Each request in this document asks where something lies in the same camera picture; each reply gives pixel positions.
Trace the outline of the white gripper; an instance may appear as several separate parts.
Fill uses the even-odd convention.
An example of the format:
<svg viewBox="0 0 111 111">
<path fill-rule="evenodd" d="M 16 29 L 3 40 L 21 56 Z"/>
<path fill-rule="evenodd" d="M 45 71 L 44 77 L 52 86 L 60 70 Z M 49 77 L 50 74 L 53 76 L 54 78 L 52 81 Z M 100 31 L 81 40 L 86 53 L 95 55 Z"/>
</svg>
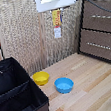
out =
<svg viewBox="0 0 111 111">
<path fill-rule="evenodd" d="M 52 14 L 53 9 L 60 9 L 61 14 L 64 8 L 73 5 L 76 0 L 35 0 L 37 11 L 45 12 L 49 11 Z"/>
</svg>

